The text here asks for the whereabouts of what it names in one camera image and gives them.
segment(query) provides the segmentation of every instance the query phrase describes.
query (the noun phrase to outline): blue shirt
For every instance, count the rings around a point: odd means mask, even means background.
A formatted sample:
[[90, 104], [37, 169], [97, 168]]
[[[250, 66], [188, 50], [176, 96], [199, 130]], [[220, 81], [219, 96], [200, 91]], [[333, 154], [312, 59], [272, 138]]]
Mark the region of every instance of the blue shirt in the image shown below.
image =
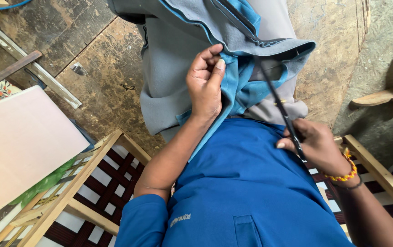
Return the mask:
[[276, 149], [283, 126], [226, 119], [177, 180], [123, 208], [116, 247], [353, 246], [302, 161]]

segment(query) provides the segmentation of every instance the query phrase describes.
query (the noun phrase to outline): person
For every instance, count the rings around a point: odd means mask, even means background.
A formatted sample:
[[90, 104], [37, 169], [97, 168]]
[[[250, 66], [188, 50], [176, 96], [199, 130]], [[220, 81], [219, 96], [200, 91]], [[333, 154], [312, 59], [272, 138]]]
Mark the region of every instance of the person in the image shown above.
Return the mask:
[[[393, 219], [356, 174], [333, 182], [348, 240], [282, 125], [225, 119], [187, 162], [221, 110], [222, 49], [205, 49], [190, 66], [192, 114], [146, 165], [115, 246], [393, 247]], [[353, 170], [328, 127], [300, 118], [292, 124], [315, 168], [333, 177]]]

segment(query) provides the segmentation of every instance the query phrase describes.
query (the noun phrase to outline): blue cable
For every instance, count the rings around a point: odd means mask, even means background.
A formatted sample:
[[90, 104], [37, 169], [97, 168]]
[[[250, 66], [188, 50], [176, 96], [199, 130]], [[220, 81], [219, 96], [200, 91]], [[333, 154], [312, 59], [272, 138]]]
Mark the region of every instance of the blue cable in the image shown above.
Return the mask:
[[15, 7], [18, 7], [18, 6], [24, 5], [24, 4], [26, 4], [26, 3], [29, 3], [30, 1], [32, 1], [32, 0], [25, 0], [24, 2], [17, 3], [17, 4], [14, 4], [14, 5], [11, 5], [11, 6], [0, 7], [0, 10], [4, 10], [4, 9], [12, 9], [12, 8], [15, 8]]

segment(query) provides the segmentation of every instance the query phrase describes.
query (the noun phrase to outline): wooden floor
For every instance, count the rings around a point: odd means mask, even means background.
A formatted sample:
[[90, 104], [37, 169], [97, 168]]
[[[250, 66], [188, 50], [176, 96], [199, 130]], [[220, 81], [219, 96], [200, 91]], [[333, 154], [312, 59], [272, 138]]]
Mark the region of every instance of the wooden floor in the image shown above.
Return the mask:
[[[364, 39], [364, 1], [287, 0], [297, 37], [318, 43], [297, 80], [297, 98], [308, 105], [310, 120], [330, 127], [335, 122]], [[160, 135], [149, 135], [139, 106], [143, 41], [135, 25], [109, 11], [106, 0], [35, 0], [0, 11], [0, 29], [27, 53], [44, 54], [38, 63], [83, 105], [74, 110], [46, 92], [92, 137], [122, 128], [151, 156], [164, 146]], [[0, 70], [13, 61], [0, 48]], [[76, 62], [86, 76], [69, 68]], [[30, 77], [20, 71], [10, 81], [26, 88]]]

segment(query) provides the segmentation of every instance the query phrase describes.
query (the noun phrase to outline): red and yellow bracelet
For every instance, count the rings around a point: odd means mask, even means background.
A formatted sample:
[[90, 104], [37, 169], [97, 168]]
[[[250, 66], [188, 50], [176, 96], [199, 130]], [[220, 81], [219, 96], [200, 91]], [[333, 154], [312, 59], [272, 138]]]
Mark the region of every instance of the red and yellow bracelet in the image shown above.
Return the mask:
[[333, 177], [333, 176], [325, 174], [324, 172], [321, 172], [321, 173], [323, 173], [323, 175], [325, 177], [329, 177], [333, 181], [343, 181], [343, 182], [355, 177], [355, 175], [358, 173], [358, 170], [357, 170], [357, 167], [355, 166], [355, 163], [353, 163], [353, 161], [350, 159], [351, 155], [349, 154], [349, 149], [347, 149], [347, 148], [344, 149], [344, 152], [342, 153], [342, 155], [352, 165], [352, 171], [349, 174], [344, 175], [343, 177]]

